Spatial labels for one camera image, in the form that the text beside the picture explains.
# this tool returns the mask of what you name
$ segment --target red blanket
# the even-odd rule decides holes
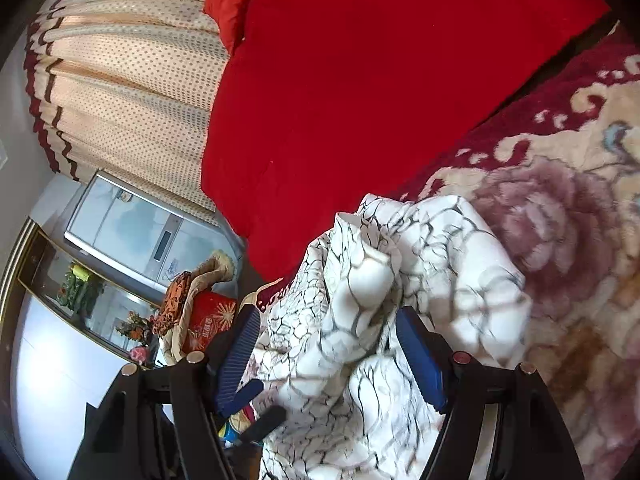
[[[251,0],[202,189],[266,279],[482,121],[601,0]]]

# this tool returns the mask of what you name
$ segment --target rose pattern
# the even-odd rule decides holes
[[[609,184],[558,160],[489,173],[472,205],[526,276],[534,316],[564,317],[614,263],[617,214]]]

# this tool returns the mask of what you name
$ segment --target red package with gold print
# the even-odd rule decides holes
[[[203,290],[193,300],[187,337],[182,351],[204,350],[219,332],[229,330],[236,315],[236,300]]]

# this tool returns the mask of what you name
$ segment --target silver bolt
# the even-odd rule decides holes
[[[187,362],[191,363],[192,365],[199,363],[203,359],[204,352],[201,352],[200,350],[194,350],[193,352],[189,352],[189,355],[187,355]]]
[[[138,365],[135,363],[126,364],[120,369],[120,373],[123,374],[125,377],[129,377],[130,375],[133,375],[137,371],[138,371]]]
[[[520,370],[522,370],[527,375],[531,375],[536,373],[537,368],[535,364],[530,363],[528,361],[524,361],[520,363]]]
[[[459,365],[468,365],[471,362],[471,355],[466,352],[453,352],[453,360]]]

